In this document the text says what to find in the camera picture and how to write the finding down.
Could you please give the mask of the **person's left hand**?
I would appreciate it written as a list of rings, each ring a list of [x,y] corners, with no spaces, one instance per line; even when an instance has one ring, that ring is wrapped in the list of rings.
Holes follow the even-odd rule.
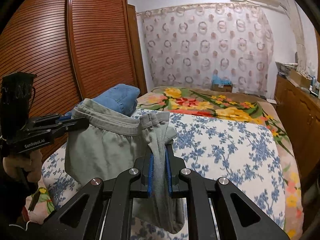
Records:
[[[29,158],[8,156],[3,158],[3,168],[11,178],[18,178],[18,168],[27,172],[27,181],[38,183],[42,176],[42,153],[35,150],[29,154]]]

